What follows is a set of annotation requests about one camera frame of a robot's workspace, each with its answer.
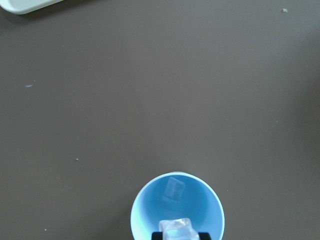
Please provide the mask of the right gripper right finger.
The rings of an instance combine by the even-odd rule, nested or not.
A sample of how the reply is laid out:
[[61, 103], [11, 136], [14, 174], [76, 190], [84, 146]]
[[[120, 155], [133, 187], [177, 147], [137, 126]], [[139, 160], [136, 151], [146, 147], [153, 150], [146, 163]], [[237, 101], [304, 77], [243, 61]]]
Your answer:
[[208, 232], [199, 232], [199, 240], [210, 240], [210, 234]]

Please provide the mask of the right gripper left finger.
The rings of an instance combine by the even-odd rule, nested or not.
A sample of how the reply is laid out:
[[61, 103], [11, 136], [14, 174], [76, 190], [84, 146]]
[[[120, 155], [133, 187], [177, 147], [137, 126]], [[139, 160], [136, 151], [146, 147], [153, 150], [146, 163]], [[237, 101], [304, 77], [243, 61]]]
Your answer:
[[163, 240], [163, 232], [155, 231], [151, 234], [151, 240]]

